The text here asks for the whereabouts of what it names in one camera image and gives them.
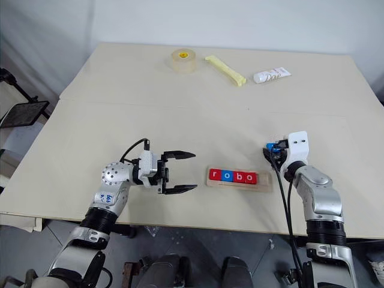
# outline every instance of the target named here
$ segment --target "white lotion tube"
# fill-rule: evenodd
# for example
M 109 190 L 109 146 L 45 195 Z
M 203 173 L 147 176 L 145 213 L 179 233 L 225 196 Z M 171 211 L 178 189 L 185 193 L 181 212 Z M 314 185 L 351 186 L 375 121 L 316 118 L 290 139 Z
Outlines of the white lotion tube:
M 290 76 L 291 74 L 285 70 L 283 67 L 274 68 L 267 71 L 259 72 L 253 75 L 253 80 L 259 84 L 271 80 L 276 80 L 278 78 Z

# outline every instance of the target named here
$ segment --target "gray tile floor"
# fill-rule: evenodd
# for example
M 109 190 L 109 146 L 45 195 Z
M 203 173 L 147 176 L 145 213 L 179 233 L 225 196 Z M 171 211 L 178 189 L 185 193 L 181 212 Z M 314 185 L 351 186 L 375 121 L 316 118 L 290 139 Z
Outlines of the gray tile floor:
M 12 275 L 24 279 L 25 272 L 34 268 L 44 275 L 75 224 L 51 221 L 42 232 L 28 233 L 13 227 L 0 231 L 0 278 Z M 274 249 L 269 248 L 269 239 Z M 164 254 L 187 256 L 192 265 L 194 287 L 219 287 L 220 271 L 227 256 L 238 256 L 248 265 L 256 288 L 282 288 L 285 284 L 279 270 L 292 268 L 290 247 L 279 235 L 229 232 L 221 230 L 161 227 L 152 237 L 143 227 L 135 238 L 111 233 L 104 266 L 113 274 L 112 287 L 120 287 L 124 262 L 135 262 L 144 256 L 156 259 Z M 299 251 L 307 260 L 305 249 Z M 360 287 L 382 287 L 364 258 L 362 250 L 353 251 Z M 134 278 L 133 287 L 139 278 Z M 98 287 L 105 287 L 107 277 L 102 273 Z

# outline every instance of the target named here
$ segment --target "beige table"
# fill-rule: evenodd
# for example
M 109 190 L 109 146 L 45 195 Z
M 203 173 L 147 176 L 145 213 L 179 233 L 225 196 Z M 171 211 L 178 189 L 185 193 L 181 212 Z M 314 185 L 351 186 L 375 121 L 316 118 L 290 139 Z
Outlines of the beige table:
M 350 57 L 193 48 L 198 69 L 175 74 L 176 48 L 99 45 L 0 196 L 0 211 L 81 220 L 101 169 L 147 137 L 154 152 L 195 153 L 170 161 L 170 177 L 199 186 L 173 196 L 133 187 L 119 223 L 287 233 L 275 177 L 271 193 L 209 188 L 206 169 L 272 171 L 264 144 L 306 130 L 310 163 L 341 194 L 348 236 L 384 238 L 384 109 Z M 202 61 L 210 54 L 247 78 L 281 66 L 292 76 L 238 88 Z M 292 209 L 294 232 L 305 234 L 297 193 Z

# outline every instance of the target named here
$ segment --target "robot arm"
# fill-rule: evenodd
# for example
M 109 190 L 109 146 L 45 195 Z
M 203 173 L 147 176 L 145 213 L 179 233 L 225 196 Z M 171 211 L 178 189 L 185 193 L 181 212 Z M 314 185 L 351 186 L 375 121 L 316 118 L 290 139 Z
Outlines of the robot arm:
M 291 133 L 269 147 L 304 205 L 307 255 L 312 261 L 303 264 L 303 287 L 357 288 L 352 252 L 346 246 L 341 198 L 332 187 L 332 179 L 308 165 L 307 133 Z
M 32 288 L 96 286 L 105 261 L 101 250 L 107 247 L 111 229 L 127 204 L 132 185 L 156 187 L 160 194 L 179 194 L 197 187 L 177 185 L 166 188 L 169 180 L 168 159 L 186 159 L 194 157 L 194 154 L 167 151 L 159 157 L 149 150 L 146 139 L 144 147 L 138 159 L 124 163 L 122 157 L 121 162 L 110 163 L 103 169 L 101 187 L 95 193 L 84 220 L 71 232 L 53 261 L 48 277 L 34 279 Z

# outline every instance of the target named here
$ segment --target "tape roll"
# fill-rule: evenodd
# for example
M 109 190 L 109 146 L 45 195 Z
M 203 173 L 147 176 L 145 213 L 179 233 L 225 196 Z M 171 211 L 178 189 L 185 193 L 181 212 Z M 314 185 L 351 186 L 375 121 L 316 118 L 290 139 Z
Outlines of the tape roll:
M 179 49 L 172 53 L 172 67 L 177 73 L 191 73 L 196 69 L 196 53 L 190 49 Z

